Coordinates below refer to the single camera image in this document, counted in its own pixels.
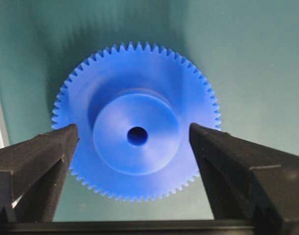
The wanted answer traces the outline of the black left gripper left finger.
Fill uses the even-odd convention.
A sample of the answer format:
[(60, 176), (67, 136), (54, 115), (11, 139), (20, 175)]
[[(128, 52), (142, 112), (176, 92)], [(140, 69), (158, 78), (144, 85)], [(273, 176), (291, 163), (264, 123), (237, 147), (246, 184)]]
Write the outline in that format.
[(0, 222), (51, 222), (78, 143), (61, 129), (0, 149)]

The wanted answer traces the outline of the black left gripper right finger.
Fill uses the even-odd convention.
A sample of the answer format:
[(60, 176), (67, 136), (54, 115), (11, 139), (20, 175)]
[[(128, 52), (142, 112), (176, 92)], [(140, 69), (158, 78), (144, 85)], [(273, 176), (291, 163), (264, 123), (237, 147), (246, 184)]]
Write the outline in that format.
[(250, 219), (260, 235), (299, 235), (299, 156), (196, 123), (189, 141), (216, 220)]

